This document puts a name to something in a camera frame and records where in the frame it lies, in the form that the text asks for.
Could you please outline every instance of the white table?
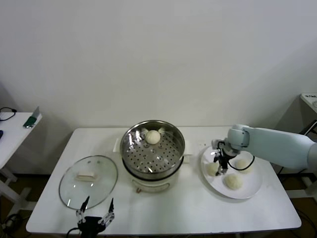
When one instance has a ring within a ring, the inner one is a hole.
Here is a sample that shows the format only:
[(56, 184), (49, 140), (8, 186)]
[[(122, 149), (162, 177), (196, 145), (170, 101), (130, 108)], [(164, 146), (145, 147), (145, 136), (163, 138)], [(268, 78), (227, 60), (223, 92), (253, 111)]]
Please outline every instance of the white table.
[(256, 159), (263, 184), (246, 200), (222, 196), (202, 179), (198, 154), (212, 139), (224, 138), (229, 127), (180, 127), (190, 140), (194, 156), (180, 168), (175, 186), (161, 193), (137, 194), (128, 179), (120, 155), (113, 153), (125, 128), (80, 128), (74, 131), (27, 223), (31, 233), (65, 234), (76, 227), (75, 211), (62, 204), (58, 185), (76, 161), (91, 155), (111, 157), (118, 167), (118, 181), (100, 205), (85, 215), (103, 216), (114, 198), (115, 219), (102, 234), (207, 234), (292, 229), (301, 225), (290, 199), (269, 162)]
[[(13, 113), (0, 113), (0, 118), (5, 119), (13, 115)], [(23, 125), (32, 113), (16, 113), (9, 120), (0, 121), (0, 130), (3, 130), (3, 136), (0, 139), (0, 173), (7, 177), (5, 182), (0, 181), (0, 192), (6, 198), (14, 203), (13, 208), (8, 215), (17, 213), (19, 210), (33, 210), (36, 202), (28, 202), (25, 200), (31, 189), (26, 187), (21, 194), (16, 193), (8, 185), (11, 181), (15, 182), (17, 178), (7, 169), (5, 164), (11, 158), (13, 153), (19, 148), (24, 139), (34, 129), (24, 128)], [(36, 124), (41, 120), (39, 115)]]

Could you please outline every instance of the floor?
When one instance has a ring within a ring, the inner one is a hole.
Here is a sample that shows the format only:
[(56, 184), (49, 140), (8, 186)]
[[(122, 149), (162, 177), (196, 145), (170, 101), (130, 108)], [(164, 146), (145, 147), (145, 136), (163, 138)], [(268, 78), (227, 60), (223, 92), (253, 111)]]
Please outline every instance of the floor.
[[(14, 189), (16, 192), (20, 193), (24, 187), (31, 187), (32, 191), (29, 194), (28, 200), (29, 201), (37, 201), (43, 191), (48, 177), (31, 177), (31, 176), (19, 176), (18, 181), (15, 183), (11, 183), (10, 187)], [(285, 189), (303, 189), (305, 185), (301, 182), (300, 178), (288, 178), (283, 183)], [(1, 197), (1, 220), (3, 221), (6, 218), (9, 210), (11, 209), (12, 203), (7, 200), (5, 197)], [(299, 199), (292, 199), (292, 202), (295, 208), (301, 210), (302, 212), (306, 213), (310, 219), (313, 221), (314, 224), (317, 226), (317, 204), (313, 199), (310, 198), (299, 198)], [(19, 227), (18, 230), (11, 233), (12, 237), (14, 238), (22, 238), (28, 235), (29, 233), (25, 230), (25, 226), (27, 223), (27, 218), (31, 215), (30, 211), (21, 211), (20, 215), (25, 218), (22, 222), (22, 225)], [(302, 227), (299, 229), (293, 230), (293, 232), (297, 235), (295, 236), (290, 231), (276, 231), (272, 232), (271, 234), (267, 235), (267, 238), (313, 238), (314, 237), (314, 230), (310, 226), (310, 224), (302, 219)], [(50, 235), (36, 235), (31, 234), (30, 238), (51, 238)], [(225, 234), (225, 235), (205, 235), (205, 236), (191, 236), (195, 238), (234, 238), (236, 237), (234, 234)], [(187, 236), (173, 236), (173, 238), (188, 238)]]

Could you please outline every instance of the rice cooker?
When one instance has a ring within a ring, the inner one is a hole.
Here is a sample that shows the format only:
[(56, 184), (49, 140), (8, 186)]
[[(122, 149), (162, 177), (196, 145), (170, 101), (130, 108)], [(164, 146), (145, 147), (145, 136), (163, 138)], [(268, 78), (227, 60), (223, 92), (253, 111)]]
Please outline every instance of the rice cooker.
[(122, 162), (137, 192), (171, 187), (183, 163), (185, 140), (174, 125), (147, 120), (131, 127), (120, 143)]

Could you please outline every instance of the white wall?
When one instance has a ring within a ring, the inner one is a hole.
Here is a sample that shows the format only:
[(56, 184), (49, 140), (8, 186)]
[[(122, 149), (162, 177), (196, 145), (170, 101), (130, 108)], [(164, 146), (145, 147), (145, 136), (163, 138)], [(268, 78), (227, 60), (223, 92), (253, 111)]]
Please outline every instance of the white wall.
[(316, 9), (316, 0), (0, 1), (1, 104), (39, 105), (44, 116), (10, 167), (49, 173), (77, 127), (274, 128), (301, 92), (317, 91)]

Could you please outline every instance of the white plate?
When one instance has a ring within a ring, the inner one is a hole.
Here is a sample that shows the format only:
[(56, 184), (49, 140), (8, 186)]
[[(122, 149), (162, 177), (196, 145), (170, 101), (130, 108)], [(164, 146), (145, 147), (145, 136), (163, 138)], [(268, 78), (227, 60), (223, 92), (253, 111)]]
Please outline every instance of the white plate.
[[(253, 164), (251, 165), (252, 171), (248, 174), (243, 174), (237, 170), (234, 170), (233, 168), (229, 167), (228, 165), (228, 171), (225, 175), (220, 176), (209, 176), (206, 170), (206, 165), (208, 163), (213, 162), (214, 155), (211, 155), (211, 152), (213, 151), (212, 147), (208, 147), (206, 151), (203, 153), (201, 158), (201, 170), (206, 178), (207, 182), (218, 192), (222, 193), (223, 195), (235, 199), (246, 199), (254, 196), (257, 191), (260, 189), (262, 185), (262, 175), (260, 168), (257, 164), (257, 159), (254, 160)], [(232, 166), (235, 165), (235, 162), (239, 159), (246, 159), (248, 161), (252, 161), (252, 155), (248, 152), (241, 151), (241, 154), (235, 157), (234, 159), (230, 160), (230, 163)], [(224, 177), (229, 174), (237, 174), (240, 175), (243, 180), (242, 188), (238, 190), (232, 190), (229, 189), (224, 182)]]

